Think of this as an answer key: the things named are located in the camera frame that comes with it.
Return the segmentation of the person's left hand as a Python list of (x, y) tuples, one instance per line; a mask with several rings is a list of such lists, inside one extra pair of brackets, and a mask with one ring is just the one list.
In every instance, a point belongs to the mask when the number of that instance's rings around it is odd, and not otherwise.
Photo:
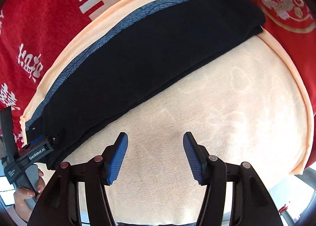
[(30, 216), (31, 216), (31, 209), (25, 202), (25, 200), (36, 198), (39, 199), (40, 195), (42, 194), (42, 191), (44, 190), (46, 184), (43, 180), (44, 173), (38, 169), (39, 174), (39, 180), (37, 184), (37, 193), (34, 191), (27, 189), (25, 187), (18, 187), (16, 188), (16, 191), (14, 193), (14, 210), (17, 213), (17, 215), (25, 222), (28, 222)]

